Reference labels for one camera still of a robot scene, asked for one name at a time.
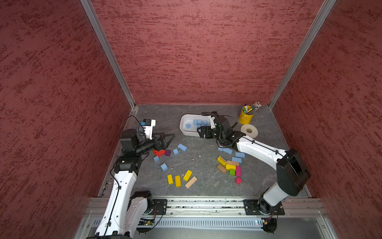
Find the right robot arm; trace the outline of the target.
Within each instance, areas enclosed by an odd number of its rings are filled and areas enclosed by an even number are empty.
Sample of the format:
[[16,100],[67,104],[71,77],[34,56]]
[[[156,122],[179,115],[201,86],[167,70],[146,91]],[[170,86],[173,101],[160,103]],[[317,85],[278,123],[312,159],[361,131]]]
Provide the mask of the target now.
[[297,196],[310,179],[311,173],[297,150],[283,150],[252,139],[234,130],[228,119],[217,112],[203,112],[201,116],[210,120],[209,126],[197,128],[201,138],[214,138],[219,147],[248,154],[276,171],[276,183],[258,199],[257,208],[261,214],[272,214],[281,201]]

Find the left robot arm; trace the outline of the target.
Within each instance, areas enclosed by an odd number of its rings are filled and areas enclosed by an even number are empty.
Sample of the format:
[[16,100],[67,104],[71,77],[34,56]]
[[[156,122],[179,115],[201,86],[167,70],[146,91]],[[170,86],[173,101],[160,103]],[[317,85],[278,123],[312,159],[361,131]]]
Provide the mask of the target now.
[[138,138],[138,131],[130,128],[122,132],[122,155],[113,173],[113,187],[103,219],[91,239],[132,239],[141,218],[154,207],[150,191],[132,194],[143,155],[150,150],[166,150],[175,134],[153,133],[152,138]]

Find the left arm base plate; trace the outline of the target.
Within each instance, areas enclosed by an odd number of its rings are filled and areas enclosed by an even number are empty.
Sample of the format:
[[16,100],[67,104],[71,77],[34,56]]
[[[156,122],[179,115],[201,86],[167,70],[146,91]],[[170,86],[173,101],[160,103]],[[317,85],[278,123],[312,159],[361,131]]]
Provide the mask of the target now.
[[148,215],[166,215],[167,213],[167,199],[153,199],[153,206],[149,208]]

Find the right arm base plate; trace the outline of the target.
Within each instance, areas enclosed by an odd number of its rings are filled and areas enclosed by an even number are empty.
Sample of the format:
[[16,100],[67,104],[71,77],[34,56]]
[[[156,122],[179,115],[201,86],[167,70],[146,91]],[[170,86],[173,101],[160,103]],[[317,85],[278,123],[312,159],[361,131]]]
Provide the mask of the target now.
[[244,210],[247,216],[284,216],[285,211],[281,202],[271,206],[265,200],[243,200]]

